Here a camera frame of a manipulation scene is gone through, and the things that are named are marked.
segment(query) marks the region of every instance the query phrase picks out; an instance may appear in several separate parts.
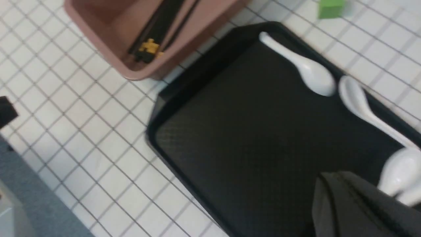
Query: green block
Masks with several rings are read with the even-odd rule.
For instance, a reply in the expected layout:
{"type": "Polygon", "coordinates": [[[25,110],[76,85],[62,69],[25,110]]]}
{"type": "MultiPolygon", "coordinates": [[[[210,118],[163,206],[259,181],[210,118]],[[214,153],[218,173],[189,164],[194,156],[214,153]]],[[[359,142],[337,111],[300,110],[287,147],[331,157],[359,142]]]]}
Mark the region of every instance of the green block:
{"type": "Polygon", "coordinates": [[[319,19],[338,18],[341,16],[345,0],[320,0],[319,19]]]}

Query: black tray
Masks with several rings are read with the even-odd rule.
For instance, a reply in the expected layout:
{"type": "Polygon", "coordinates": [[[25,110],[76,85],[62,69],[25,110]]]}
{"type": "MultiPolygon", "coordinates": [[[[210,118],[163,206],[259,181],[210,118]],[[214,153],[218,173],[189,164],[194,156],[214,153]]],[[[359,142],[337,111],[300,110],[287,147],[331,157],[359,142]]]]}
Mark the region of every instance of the black tray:
{"type": "MultiPolygon", "coordinates": [[[[313,236],[316,175],[348,170],[376,185],[401,145],[351,114],[338,94],[310,91],[259,42],[261,31],[343,76],[280,23],[234,29],[160,93],[148,142],[230,236],[313,236]]],[[[368,100],[421,146],[417,131],[368,100]]]]}

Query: white tile floor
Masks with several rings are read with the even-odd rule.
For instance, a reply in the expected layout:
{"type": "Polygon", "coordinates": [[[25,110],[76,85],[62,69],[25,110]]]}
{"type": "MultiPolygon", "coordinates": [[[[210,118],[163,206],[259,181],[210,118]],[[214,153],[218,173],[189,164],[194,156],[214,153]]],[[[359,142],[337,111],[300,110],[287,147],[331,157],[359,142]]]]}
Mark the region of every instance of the white tile floor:
{"type": "Polygon", "coordinates": [[[97,54],[63,0],[0,0],[1,130],[97,237],[225,234],[145,143],[157,93],[235,26],[281,21],[421,130],[421,20],[386,0],[349,0],[318,20],[313,0],[254,0],[164,78],[129,82],[97,54]]]}

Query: textured tray surface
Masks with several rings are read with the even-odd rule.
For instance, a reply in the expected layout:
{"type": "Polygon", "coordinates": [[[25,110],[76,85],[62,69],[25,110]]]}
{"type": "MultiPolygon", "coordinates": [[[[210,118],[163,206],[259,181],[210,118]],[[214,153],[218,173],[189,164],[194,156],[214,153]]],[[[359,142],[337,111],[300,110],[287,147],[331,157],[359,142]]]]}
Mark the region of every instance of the textured tray surface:
{"type": "Polygon", "coordinates": [[[156,142],[230,229],[260,237],[300,236],[311,226],[317,173],[349,170],[376,184],[401,147],[339,95],[310,91],[261,43],[168,118],[156,142]]]}

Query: ceramic spoon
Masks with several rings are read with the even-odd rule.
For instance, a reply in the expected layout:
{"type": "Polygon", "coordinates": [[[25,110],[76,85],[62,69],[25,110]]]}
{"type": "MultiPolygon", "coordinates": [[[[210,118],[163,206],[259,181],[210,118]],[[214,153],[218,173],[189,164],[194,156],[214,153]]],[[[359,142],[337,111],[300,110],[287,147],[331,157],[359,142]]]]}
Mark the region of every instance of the ceramic spoon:
{"type": "Polygon", "coordinates": [[[310,90],[323,96],[332,96],[335,93],[336,84],[333,76],[324,66],[292,52],[266,32],[261,32],[259,39],[273,51],[291,61],[297,67],[301,78],[310,90]]]}
{"type": "Polygon", "coordinates": [[[353,114],[377,127],[404,146],[386,162],[378,188],[386,194],[394,196],[420,179],[421,151],[418,146],[383,122],[371,111],[367,97],[358,82],[349,76],[342,77],[339,82],[339,95],[344,105],[353,114]]]}

